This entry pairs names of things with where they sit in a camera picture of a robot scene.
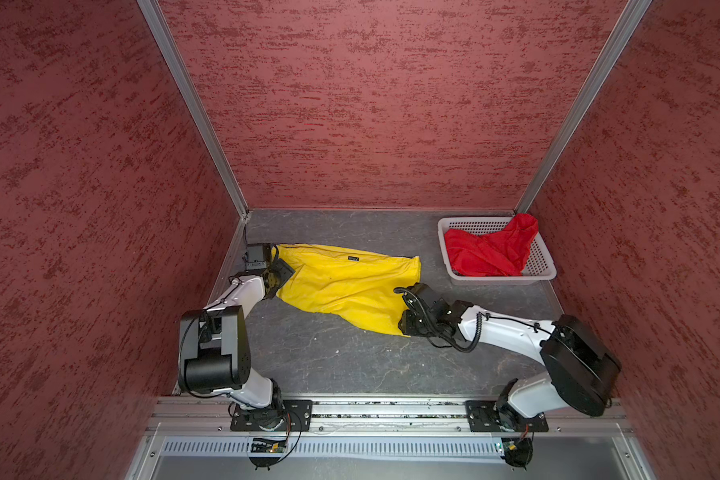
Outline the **yellow shorts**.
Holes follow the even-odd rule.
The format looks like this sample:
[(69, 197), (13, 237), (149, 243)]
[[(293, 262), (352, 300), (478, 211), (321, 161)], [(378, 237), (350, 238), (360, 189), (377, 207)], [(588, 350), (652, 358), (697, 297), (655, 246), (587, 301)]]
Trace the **yellow shorts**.
[(396, 288), (421, 280), (419, 257), (396, 257), (349, 248), (279, 244), (278, 256), (294, 270), (277, 292), (305, 312), (333, 314), (370, 332), (400, 336), (406, 305)]

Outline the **red shorts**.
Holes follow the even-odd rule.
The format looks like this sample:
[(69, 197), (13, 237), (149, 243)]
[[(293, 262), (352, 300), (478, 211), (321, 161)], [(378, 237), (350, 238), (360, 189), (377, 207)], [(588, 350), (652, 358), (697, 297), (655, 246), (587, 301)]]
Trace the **red shorts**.
[(460, 276), (521, 276), (538, 232), (535, 217), (518, 214), (501, 231), (476, 235), (449, 229), (444, 241), (450, 266)]

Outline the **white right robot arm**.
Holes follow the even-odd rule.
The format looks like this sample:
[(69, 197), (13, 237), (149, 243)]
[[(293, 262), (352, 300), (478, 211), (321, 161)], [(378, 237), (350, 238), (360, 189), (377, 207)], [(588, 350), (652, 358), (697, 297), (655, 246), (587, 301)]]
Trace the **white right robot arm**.
[(581, 320), (562, 315), (535, 320), (494, 312), (471, 302), (447, 302), (428, 285), (397, 287), (406, 306), (399, 330), (437, 348), (471, 353), (486, 344), (525, 356), (544, 372), (514, 378), (494, 400), (465, 404), (473, 432), (536, 433), (549, 411), (572, 408), (600, 417), (611, 405), (620, 361)]

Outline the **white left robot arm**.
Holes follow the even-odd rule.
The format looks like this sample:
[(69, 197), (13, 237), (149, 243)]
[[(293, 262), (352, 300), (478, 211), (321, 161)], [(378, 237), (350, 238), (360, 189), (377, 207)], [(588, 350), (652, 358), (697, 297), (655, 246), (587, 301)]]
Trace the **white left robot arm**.
[(273, 298), (294, 274), (284, 260), (257, 262), (256, 269), (230, 280), (209, 305), (191, 310), (179, 324), (178, 375), (181, 392), (199, 399), (227, 397), (237, 406), (234, 426), (276, 431), (288, 420), (276, 381), (252, 366), (246, 317)]

